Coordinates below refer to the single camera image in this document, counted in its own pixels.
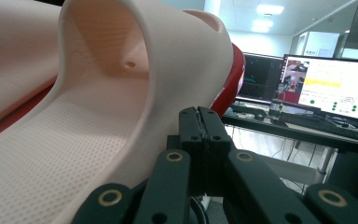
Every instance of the black computer monitor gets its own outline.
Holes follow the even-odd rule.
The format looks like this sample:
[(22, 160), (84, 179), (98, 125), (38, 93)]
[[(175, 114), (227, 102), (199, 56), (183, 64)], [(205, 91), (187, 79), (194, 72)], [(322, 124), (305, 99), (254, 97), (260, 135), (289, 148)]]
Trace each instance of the black computer monitor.
[(282, 58), (243, 53), (245, 76), (237, 99), (270, 103), (280, 81)]
[(358, 119), (358, 61), (287, 54), (281, 83), (288, 105)]

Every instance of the red fabric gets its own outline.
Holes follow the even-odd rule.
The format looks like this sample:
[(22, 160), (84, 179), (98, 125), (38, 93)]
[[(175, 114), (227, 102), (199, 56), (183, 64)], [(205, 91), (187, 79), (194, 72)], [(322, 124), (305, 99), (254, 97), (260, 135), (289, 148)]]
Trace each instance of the red fabric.
[(300, 100), (300, 93), (293, 91), (286, 91), (284, 93), (284, 101), (292, 104), (298, 104)]
[(241, 89), (243, 74), (245, 71), (245, 59), (242, 51), (234, 44), (232, 47), (234, 49), (234, 62), (232, 64), (231, 71), (223, 90), (216, 97), (211, 106), (211, 109), (216, 111), (220, 118), (223, 117), (232, 102), (234, 102), (238, 91)]

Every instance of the glass wall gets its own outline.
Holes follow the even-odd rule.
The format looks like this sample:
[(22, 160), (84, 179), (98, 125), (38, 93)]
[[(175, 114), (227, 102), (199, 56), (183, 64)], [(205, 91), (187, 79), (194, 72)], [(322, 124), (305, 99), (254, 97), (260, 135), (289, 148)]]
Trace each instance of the glass wall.
[(301, 43), (298, 40), (300, 36), (311, 32), (338, 34), (333, 57), (358, 59), (358, 1), (338, 10), (303, 31), (303, 33), (294, 36), (290, 49), (291, 54), (299, 54), (298, 46), (301, 47)]

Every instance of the desk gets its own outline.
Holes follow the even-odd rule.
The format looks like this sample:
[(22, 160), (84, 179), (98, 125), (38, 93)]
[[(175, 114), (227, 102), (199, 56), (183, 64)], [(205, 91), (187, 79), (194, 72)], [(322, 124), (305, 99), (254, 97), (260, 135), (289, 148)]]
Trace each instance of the desk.
[[(250, 105), (259, 107), (268, 113), (268, 107), (266, 105)], [(271, 124), (269, 118), (265, 118), (264, 121), (258, 121), (255, 119), (242, 119), (231, 116), (223, 116), (222, 122), (224, 124), (241, 127), (251, 131), (257, 131), (261, 133), (273, 134), (277, 136), (296, 139), (299, 141), (306, 141), (318, 145), (323, 145), (331, 148), (337, 148), (338, 154), (336, 162), (333, 166), (333, 170), (330, 174), (330, 180), (327, 183), (337, 185), (358, 199), (358, 141), (350, 138), (334, 135), (331, 133), (324, 133), (301, 126), (287, 123), (287, 127)], [(276, 162), (267, 159), (268, 163)], [(296, 170), (298, 172), (310, 171), (306, 168), (306, 171), (299, 171), (298, 167), (293, 167), (292, 164), (284, 165), (283, 169), (287, 172)]]
[(290, 123), (286, 123), (287, 127), (283, 127), (281, 125), (271, 124), (269, 118), (265, 118), (264, 121), (258, 121), (256, 119), (242, 119), (232, 116), (223, 116), (222, 122), (224, 124), (242, 127), (262, 133), (270, 133), (282, 137), (293, 138), (299, 141), (306, 141), (327, 147), (338, 148), (340, 152), (348, 150), (358, 153), (357, 140), (304, 128)]

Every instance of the white wall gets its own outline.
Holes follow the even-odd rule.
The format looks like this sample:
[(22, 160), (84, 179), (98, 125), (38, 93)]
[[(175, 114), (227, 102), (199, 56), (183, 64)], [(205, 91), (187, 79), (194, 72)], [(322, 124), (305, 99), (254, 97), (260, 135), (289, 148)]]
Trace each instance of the white wall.
[(303, 55), (332, 58), (338, 38), (335, 33), (309, 32)]
[(243, 52), (283, 57), (289, 53), (292, 37), (228, 31), (231, 42)]
[(203, 10), (205, 7), (205, 0), (160, 0), (160, 2), (179, 9)]
[(204, 11), (210, 12), (215, 16), (219, 16), (221, 0), (205, 0)]

